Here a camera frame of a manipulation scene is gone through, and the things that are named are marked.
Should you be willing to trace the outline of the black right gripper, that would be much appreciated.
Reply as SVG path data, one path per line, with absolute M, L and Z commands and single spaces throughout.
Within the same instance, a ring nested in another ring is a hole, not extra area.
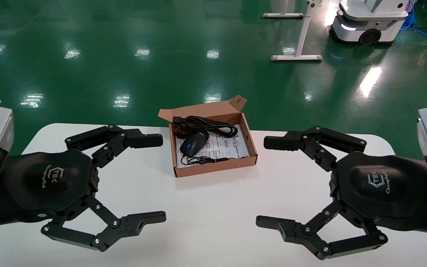
M 326 172 L 335 172 L 333 201 L 308 223 L 257 216 L 256 226 L 280 232 L 284 242 L 303 245 L 319 260 L 376 250 L 388 241 L 376 226 L 417 230 L 427 198 L 427 164 L 422 159 L 363 154 L 367 142 L 332 129 L 314 126 L 266 136 L 268 150 L 302 151 Z M 348 153 L 337 157 L 326 147 Z M 341 214 L 365 235 L 327 243 L 318 231 Z

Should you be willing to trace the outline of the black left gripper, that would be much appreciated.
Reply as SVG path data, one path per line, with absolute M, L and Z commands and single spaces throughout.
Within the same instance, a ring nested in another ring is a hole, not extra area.
M 105 167 L 127 148 L 161 147 L 163 143 L 161 134 L 107 125 L 66 138 L 68 150 L 64 152 L 11 156 L 3 167 L 3 186 L 15 205 L 15 219 L 21 223 L 52 219 L 41 228 L 43 235 L 101 252 L 121 238 L 140 235 L 148 224 L 164 223 L 164 211 L 117 218 L 94 197 L 100 181 L 97 168 Z M 92 159 L 81 152 L 99 145 L 102 147 Z M 64 227 L 88 208 L 106 223 L 102 232 L 93 235 Z

